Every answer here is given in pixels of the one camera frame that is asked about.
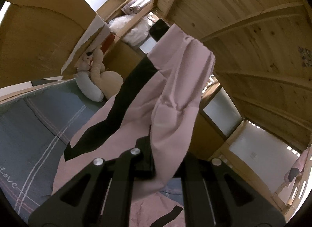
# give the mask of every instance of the black stripe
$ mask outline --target black stripe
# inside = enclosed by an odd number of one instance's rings
[[[166,215],[162,216],[161,218],[157,219],[155,222],[152,223],[150,227],[163,227],[166,224],[170,223],[177,216],[181,213],[183,208],[180,206],[174,206],[174,208]]]
[[[147,57],[143,58],[121,86],[106,120],[88,128],[73,148],[68,144],[64,151],[65,161],[102,146],[120,128],[126,110],[156,72],[152,62]]]

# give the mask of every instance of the wooden ceiling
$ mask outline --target wooden ceiling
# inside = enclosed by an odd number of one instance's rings
[[[241,115],[303,151],[312,132],[312,9],[306,0],[154,0],[216,56]]]

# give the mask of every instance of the plush animal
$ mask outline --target plush animal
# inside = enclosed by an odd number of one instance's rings
[[[122,77],[116,72],[104,71],[104,54],[100,48],[96,48],[92,56],[91,81],[103,92],[108,100],[119,92],[123,84]]]

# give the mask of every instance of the wooden wall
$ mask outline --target wooden wall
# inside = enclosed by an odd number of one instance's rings
[[[216,56],[244,118],[303,151],[312,132],[312,9],[306,0],[156,0]]]
[[[0,25],[0,87],[59,76],[95,17],[84,0],[7,0]]]
[[[119,41],[104,58],[105,69],[115,71],[126,79],[144,55],[133,50],[126,43]]]
[[[207,160],[225,142],[225,139],[199,113],[197,115],[189,151],[197,158]]]

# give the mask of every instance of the bed sheet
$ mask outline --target bed sheet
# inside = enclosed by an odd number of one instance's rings
[[[50,197],[71,137],[103,105],[87,99],[74,80],[0,105],[0,188],[25,222]]]

